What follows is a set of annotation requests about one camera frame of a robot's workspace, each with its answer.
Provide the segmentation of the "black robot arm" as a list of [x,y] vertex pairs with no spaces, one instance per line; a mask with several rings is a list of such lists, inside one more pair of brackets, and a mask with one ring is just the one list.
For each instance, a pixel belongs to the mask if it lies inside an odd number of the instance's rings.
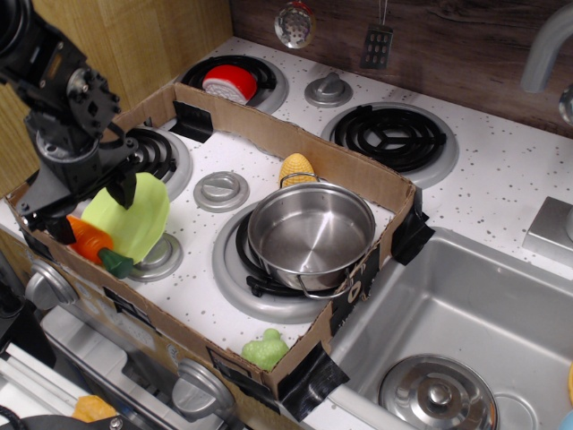
[[30,109],[24,119],[39,171],[16,206],[31,230],[69,245],[67,217],[106,189],[132,206],[138,143],[115,124],[119,98],[87,57],[30,1],[1,3],[1,83]]

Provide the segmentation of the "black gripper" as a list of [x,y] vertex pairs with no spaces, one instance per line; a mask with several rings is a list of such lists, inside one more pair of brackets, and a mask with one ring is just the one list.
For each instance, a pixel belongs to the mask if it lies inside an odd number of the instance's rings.
[[89,141],[87,151],[80,154],[56,146],[39,132],[31,132],[30,139],[39,158],[39,171],[17,203],[17,213],[29,229],[46,229],[57,242],[70,245],[76,238],[66,216],[79,202],[106,188],[124,209],[133,205],[138,150],[134,139]]

